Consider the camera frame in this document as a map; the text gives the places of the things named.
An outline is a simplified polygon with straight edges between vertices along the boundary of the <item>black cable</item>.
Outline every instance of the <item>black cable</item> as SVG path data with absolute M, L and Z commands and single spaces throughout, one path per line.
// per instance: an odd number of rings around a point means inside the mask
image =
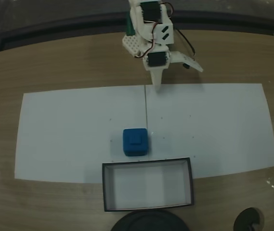
M 189 42 L 189 40 L 186 38 L 186 36 L 178 28 L 176 28 L 174 26 L 173 26 L 173 28 L 176 29 L 180 33 L 180 35 L 185 39 L 185 41 L 189 44 L 189 46 L 190 46 L 190 48 L 193 51 L 194 56 L 195 56 L 196 55 L 196 51 L 195 51 L 193 45 L 191 45 L 191 43 Z

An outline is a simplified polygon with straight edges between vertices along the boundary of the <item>white box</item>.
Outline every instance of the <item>white box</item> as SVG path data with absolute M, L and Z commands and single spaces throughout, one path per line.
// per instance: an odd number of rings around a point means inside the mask
M 103 164 L 105 211 L 194 204 L 190 158 Z

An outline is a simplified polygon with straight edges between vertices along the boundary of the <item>wire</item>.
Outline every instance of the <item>wire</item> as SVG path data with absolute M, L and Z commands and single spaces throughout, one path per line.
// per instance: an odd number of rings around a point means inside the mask
M 176 28 L 176 27 L 174 26 L 174 29 L 176 29 L 176 30 L 180 33 L 180 35 L 185 39 L 185 41 L 188 43 L 188 45 L 190 46 L 190 48 L 191 48 L 191 50 L 193 51 L 194 56 L 195 56 L 195 55 L 196 55 L 196 51 L 195 51 L 193 45 L 189 42 L 189 40 L 186 38 L 186 36 L 185 36 L 178 28 Z
M 170 2 L 162 2 L 160 5 L 169 5 L 171 7 L 171 14 L 169 15 L 169 18 L 172 17 L 173 12 L 174 12 L 174 7 L 172 6 L 172 4 Z
M 144 52 L 144 54 L 143 55 L 141 55 L 141 56 L 135 56 L 135 58 L 138 58 L 138 59 L 141 59 L 141 58 L 143 58 L 143 57 L 145 57 L 153 48 L 154 48 L 154 46 L 155 46 L 155 40 L 154 40 L 154 29 L 155 29 L 155 27 L 158 25 L 158 22 L 155 22 L 155 24 L 154 24 L 154 26 L 153 26 L 153 29 L 152 29 L 152 45 L 151 45 L 151 47 L 149 48 L 149 49 L 147 49 L 145 52 Z

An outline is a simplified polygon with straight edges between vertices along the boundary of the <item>dark floor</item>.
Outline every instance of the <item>dark floor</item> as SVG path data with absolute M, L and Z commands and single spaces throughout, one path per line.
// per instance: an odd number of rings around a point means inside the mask
M 233 13 L 274 19 L 274 0 L 169 0 L 175 10 Z M 0 31 L 61 19 L 129 10 L 128 0 L 11 0 Z
M 169 1 L 175 11 L 230 13 L 274 20 L 274 0 Z M 128 10 L 128 0 L 0 0 L 0 33 L 59 20 Z

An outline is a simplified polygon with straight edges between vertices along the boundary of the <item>green part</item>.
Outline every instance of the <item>green part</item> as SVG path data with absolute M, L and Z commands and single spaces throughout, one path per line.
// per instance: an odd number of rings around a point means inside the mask
M 132 22 L 131 22 L 130 13 L 128 12 L 127 17 L 126 17 L 126 35 L 132 36 L 135 34 L 136 34 L 136 32 L 135 32 Z

